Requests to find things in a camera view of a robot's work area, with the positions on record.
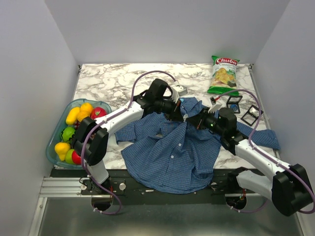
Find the blue checked shirt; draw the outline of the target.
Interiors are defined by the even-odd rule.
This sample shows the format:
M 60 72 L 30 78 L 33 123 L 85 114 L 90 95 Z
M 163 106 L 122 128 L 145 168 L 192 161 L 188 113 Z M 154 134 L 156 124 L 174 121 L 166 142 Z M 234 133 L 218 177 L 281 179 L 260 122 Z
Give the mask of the blue checked shirt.
M 116 142 L 131 142 L 121 151 L 129 174 L 146 187 L 187 194 L 213 178 L 220 136 L 151 113 L 116 132 Z

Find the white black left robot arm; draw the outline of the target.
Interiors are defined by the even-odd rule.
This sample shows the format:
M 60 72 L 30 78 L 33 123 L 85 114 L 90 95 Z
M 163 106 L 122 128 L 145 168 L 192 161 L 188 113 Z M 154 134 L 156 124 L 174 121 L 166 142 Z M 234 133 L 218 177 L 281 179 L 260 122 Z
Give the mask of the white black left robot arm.
M 151 113 L 163 113 L 171 121 L 183 121 L 180 96 L 186 88 L 174 82 L 168 85 L 154 79 L 148 90 L 133 96 L 131 101 L 118 110 L 100 118 L 84 118 L 72 139 L 74 150 L 81 156 L 82 167 L 93 179 L 92 188 L 98 194 L 109 189 L 109 174 L 103 162 L 108 139 L 126 125 Z

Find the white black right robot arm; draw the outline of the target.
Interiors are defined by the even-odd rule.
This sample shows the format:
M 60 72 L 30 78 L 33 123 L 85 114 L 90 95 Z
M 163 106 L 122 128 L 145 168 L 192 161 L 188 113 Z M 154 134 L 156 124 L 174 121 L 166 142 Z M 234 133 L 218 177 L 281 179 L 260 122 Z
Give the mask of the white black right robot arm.
M 202 109 L 200 113 L 184 120 L 196 129 L 208 129 L 220 136 L 221 145 L 232 154 L 246 160 L 260 174 L 238 168 L 228 175 L 227 189 L 233 193 L 251 190 L 268 200 L 283 215 L 305 213 L 304 207 L 315 203 L 306 170 L 300 165 L 290 165 L 269 155 L 237 129 L 237 118 L 230 108 L 214 113 Z

